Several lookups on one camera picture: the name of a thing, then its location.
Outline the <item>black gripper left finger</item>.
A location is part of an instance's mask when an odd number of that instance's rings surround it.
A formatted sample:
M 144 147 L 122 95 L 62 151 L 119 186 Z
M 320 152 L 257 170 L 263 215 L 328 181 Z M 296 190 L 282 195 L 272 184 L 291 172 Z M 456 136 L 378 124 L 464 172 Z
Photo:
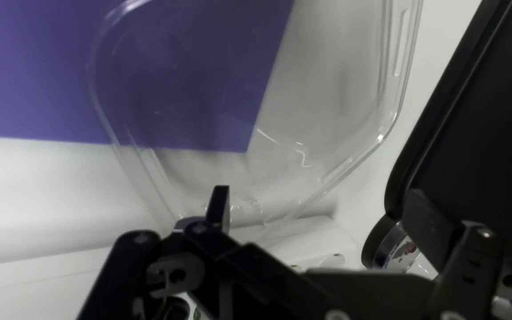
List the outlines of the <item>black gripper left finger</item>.
M 215 184 L 206 209 L 206 220 L 216 229 L 229 231 L 229 186 Z

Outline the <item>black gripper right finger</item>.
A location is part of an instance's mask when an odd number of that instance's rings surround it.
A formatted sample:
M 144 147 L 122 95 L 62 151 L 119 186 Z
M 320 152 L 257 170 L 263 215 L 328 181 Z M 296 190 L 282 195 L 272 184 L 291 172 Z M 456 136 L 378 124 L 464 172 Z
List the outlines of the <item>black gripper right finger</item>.
M 442 211 L 423 190 L 403 197 L 401 227 L 437 271 L 451 264 L 451 254 L 464 234 L 464 222 Z

